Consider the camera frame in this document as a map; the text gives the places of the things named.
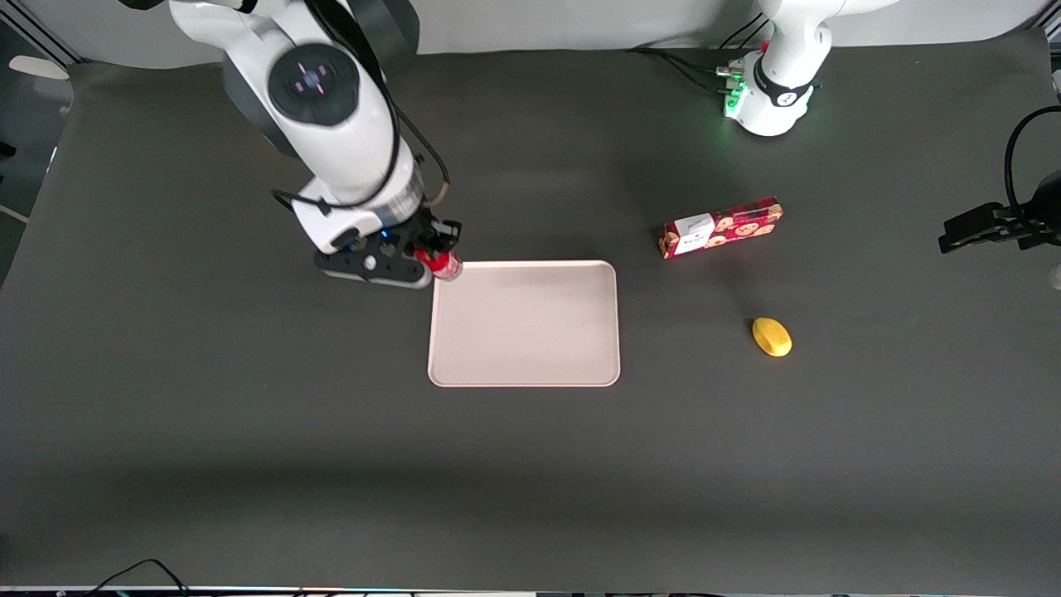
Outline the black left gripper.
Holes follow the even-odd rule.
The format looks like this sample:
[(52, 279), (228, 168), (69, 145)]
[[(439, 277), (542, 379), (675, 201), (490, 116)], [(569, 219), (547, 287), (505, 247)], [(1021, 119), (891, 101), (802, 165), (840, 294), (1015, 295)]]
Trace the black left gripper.
[(1028, 201), (1020, 203), (1011, 170), (1004, 172), (1007, 204), (986, 203), (944, 223), (940, 252), (950, 254), (978, 243), (1016, 240), (1020, 250), (1060, 245), (1060, 170), (1046, 175)]

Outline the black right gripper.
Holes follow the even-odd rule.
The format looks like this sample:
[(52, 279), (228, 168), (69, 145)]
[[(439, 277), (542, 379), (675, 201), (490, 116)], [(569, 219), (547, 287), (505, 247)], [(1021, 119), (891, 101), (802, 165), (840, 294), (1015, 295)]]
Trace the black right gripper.
[(348, 250), (383, 250), (392, 246), (394, 254), (412, 257), (424, 267), (445, 265), (460, 241), (462, 223), (454, 220), (439, 220), (431, 208), (420, 207), (416, 214), (405, 222), (383, 228), (367, 238), (356, 238), (349, 243)]

